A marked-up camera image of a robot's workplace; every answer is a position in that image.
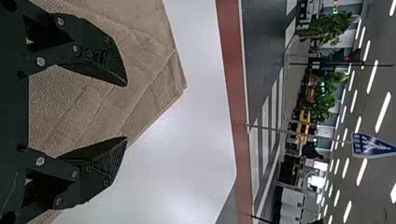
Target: red stripe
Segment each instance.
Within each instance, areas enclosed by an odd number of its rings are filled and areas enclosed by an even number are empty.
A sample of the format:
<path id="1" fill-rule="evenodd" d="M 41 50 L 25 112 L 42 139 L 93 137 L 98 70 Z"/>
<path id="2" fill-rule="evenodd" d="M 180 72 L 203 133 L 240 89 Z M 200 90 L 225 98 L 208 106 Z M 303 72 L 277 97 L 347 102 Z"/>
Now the red stripe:
<path id="1" fill-rule="evenodd" d="M 250 155 L 238 0 L 217 0 L 219 32 L 230 105 L 237 176 L 235 199 L 239 224 L 251 224 Z"/>

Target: beige cloth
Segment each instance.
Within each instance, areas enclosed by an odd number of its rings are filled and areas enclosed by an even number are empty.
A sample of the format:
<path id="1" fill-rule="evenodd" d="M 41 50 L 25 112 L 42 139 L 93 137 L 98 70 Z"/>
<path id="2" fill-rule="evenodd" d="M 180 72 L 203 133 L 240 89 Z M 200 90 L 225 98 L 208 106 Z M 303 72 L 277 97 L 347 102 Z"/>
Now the beige cloth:
<path id="1" fill-rule="evenodd" d="M 30 78 L 30 147 L 57 157 L 118 135 L 129 144 L 186 89 L 162 0 L 33 0 L 85 18 L 119 46 L 129 83 L 120 88 L 58 66 Z M 51 223 L 49 211 L 31 223 Z"/>

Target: black metal bracket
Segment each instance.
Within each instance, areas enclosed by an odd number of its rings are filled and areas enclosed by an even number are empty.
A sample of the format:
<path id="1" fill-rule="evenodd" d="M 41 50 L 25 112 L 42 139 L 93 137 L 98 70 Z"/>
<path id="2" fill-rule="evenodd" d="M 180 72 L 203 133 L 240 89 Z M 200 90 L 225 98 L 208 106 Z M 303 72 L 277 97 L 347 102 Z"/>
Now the black metal bracket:
<path id="1" fill-rule="evenodd" d="M 29 76 L 58 65 L 122 87 L 128 79 L 113 38 L 84 19 L 0 0 L 0 27 L 0 224 L 27 223 L 110 187 L 127 147 L 117 137 L 56 159 L 29 148 Z"/>

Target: tree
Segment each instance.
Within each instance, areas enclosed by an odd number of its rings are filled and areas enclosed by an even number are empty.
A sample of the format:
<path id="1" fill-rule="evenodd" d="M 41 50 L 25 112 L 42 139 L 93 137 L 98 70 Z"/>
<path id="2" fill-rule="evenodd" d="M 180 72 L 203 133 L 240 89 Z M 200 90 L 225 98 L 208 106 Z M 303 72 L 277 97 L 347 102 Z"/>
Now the tree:
<path id="1" fill-rule="evenodd" d="M 351 12 L 320 15 L 317 19 L 313 19 L 308 29 L 299 30 L 296 34 L 300 36 L 302 41 L 316 39 L 318 41 L 317 49 L 329 42 L 331 45 L 337 45 L 340 42 L 339 36 L 347 30 L 354 20 Z"/>
<path id="2" fill-rule="evenodd" d="M 333 72 L 323 79 L 324 86 L 317 85 L 315 88 L 315 102 L 313 104 L 305 103 L 303 109 L 311 111 L 312 120 L 315 122 L 323 122 L 328 119 L 332 113 L 329 111 L 335 106 L 337 100 L 333 93 L 338 86 L 345 83 L 348 76 L 342 72 Z"/>

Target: white arrow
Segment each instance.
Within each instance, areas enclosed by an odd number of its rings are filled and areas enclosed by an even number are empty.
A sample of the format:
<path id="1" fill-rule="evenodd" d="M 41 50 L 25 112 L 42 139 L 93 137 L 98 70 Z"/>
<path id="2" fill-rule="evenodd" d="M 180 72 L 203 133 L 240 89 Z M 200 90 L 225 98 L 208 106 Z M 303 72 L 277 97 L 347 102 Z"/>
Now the white arrow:
<path id="1" fill-rule="evenodd" d="M 390 147 L 384 147 L 382 145 L 377 145 L 376 143 L 374 143 L 374 139 L 370 142 L 367 141 L 363 141 L 363 143 L 367 144 L 366 146 L 364 146 L 366 148 L 366 150 L 372 150 L 372 149 L 378 149 L 378 150 L 391 150 Z"/>

